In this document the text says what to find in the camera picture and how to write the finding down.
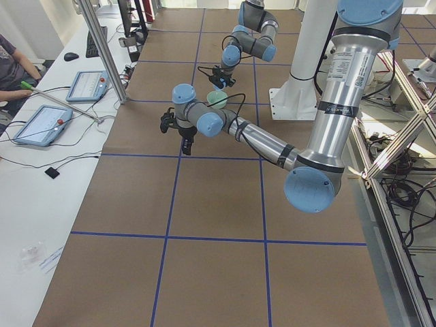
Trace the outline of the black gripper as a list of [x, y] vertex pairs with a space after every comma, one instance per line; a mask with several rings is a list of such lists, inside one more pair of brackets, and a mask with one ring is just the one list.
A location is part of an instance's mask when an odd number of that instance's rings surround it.
[[193, 138], [197, 134], [197, 128], [194, 126], [189, 128], [180, 127], [178, 132], [183, 138], [182, 153], [184, 155], [191, 155], [191, 148], [194, 143]]
[[234, 83], [236, 82], [236, 80], [232, 77], [233, 74], [233, 70], [232, 69], [221, 69], [219, 70], [219, 77], [218, 78], [213, 78], [211, 80], [213, 87], [215, 89], [218, 89], [219, 86], [219, 80], [221, 78], [226, 78], [228, 81], [228, 85], [234, 85]]

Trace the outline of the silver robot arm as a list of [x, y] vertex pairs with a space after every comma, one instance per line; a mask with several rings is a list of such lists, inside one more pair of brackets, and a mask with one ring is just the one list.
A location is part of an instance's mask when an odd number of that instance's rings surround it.
[[264, 9], [263, 1], [243, 1], [238, 12], [238, 24], [223, 47], [221, 63], [212, 68], [209, 81], [217, 90], [232, 87], [232, 74], [244, 54], [266, 62], [273, 60], [277, 47], [275, 37], [279, 30], [276, 17]]
[[161, 131], [176, 129], [185, 155], [196, 134], [225, 132], [287, 171], [284, 193], [293, 207], [327, 209], [341, 187], [343, 150], [373, 64], [398, 44], [402, 9], [401, 1], [310, 1], [289, 78], [270, 90], [270, 123], [248, 121], [222, 99], [203, 102], [192, 85], [179, 84]]

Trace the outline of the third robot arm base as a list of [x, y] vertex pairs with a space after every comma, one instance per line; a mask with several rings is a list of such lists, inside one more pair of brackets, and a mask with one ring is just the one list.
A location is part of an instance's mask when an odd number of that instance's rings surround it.
[[407, 75], [430, 97], [429, 85], [435, 84], [435, 48], [423, 59], [403, 59], [403, 63], [408, 69]]

